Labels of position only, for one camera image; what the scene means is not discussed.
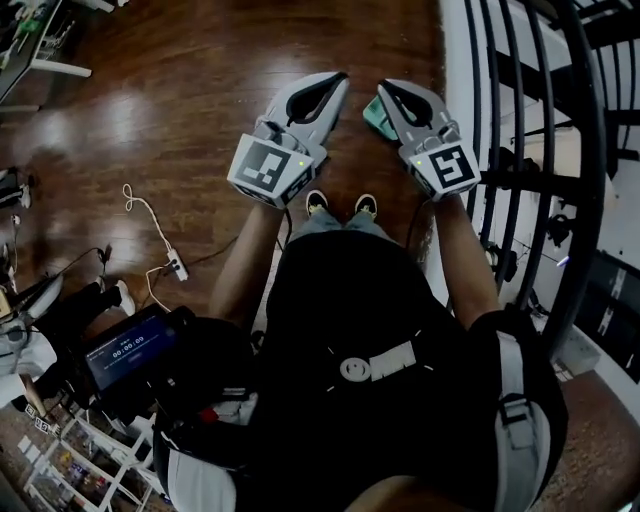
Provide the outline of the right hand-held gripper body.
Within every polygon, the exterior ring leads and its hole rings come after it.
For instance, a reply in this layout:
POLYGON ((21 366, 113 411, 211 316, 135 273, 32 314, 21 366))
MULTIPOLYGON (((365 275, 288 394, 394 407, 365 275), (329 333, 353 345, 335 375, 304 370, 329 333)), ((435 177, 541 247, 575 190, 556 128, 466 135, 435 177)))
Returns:
POLYGON ((454 120, 436 119, 432 128, 408 131, 398 154, 431 201, 459 195, 480 182, 476 157, 454 120))

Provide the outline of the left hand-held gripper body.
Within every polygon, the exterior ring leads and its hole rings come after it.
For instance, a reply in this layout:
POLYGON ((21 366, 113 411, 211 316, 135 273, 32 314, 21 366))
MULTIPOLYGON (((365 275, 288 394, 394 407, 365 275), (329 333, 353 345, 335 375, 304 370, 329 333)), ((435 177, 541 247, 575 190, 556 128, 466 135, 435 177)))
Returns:
POLYGON ((329 121, 287 124, 262 115, 241 136, 227 180, 251 199, 285 208, 318 177, 330 132, 329 121))

